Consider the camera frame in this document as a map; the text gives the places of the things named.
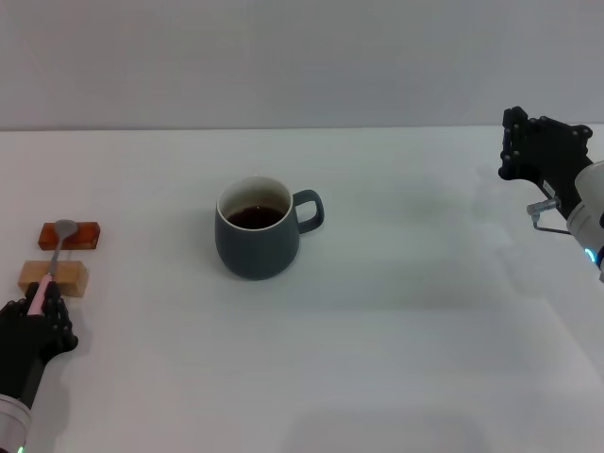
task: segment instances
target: dark liquid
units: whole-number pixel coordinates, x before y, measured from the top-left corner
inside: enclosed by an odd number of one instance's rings
[[[283,212],[278,210],[254,206],[231,215],[228,217],[228,221],[239,228],[261,229],[276,224],[283,218],[283,215]]]

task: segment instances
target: gray mug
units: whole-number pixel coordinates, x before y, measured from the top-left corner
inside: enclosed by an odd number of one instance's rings
[[[317,212],[298,222],[295,207],[314,202]],[[313,231],[325,219],[315,191],[292,195],[276,179],[252,176],[226,189],[216,204],[216,248],[226,267],[252,280],[273,277],[294,260],[300,234]]]

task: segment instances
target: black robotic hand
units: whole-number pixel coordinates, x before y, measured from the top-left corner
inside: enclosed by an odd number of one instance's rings
[[[19,400],[30,409],[46,364],[77,347],[56,282],[50,282],[46,289],[43,315],[27,315],[38,286],[31,283],[25,299],[10,301],[0,310],[0,395]]]

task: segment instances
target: wooden block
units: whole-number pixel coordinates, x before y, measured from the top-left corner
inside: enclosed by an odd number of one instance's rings
[[[19,287],[25,292],[29,283],[40,281],[48,272],[50,261],[26,261],[19,276]],[[88,284],[88,271],[82,261],[59,261],[55,281],[61,295],[83,297]]]
[[[96,222],[78,222],[77,227],[77,233],[63,241],[61,250],[94,250],[101,235],[101,227]],[[40,248],[55,250],[58,243],[55,224],[44,224],[38,239]]]

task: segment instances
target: metal spoon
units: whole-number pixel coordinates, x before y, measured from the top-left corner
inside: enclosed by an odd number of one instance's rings
[[[57,272],[57,262],[59,261],[59,252],[63,246],[63,241],[76,234],[77,230],[77,223],[73,220],[58,220],[55,222],[55,233],[59,237],[59,243],[57,244],[53,258],[50,260],[48,274],[46,274],[44,277],[42,277],[42,280],[40,280],[40,286],[38,287],[38,291],[36,291],[36,295],[31,301],[27,315],[42,314],[42,306],[44,305],[44,299],[46,298],[46,288],[48,287],[48,283],[53,280],[53,277]]]

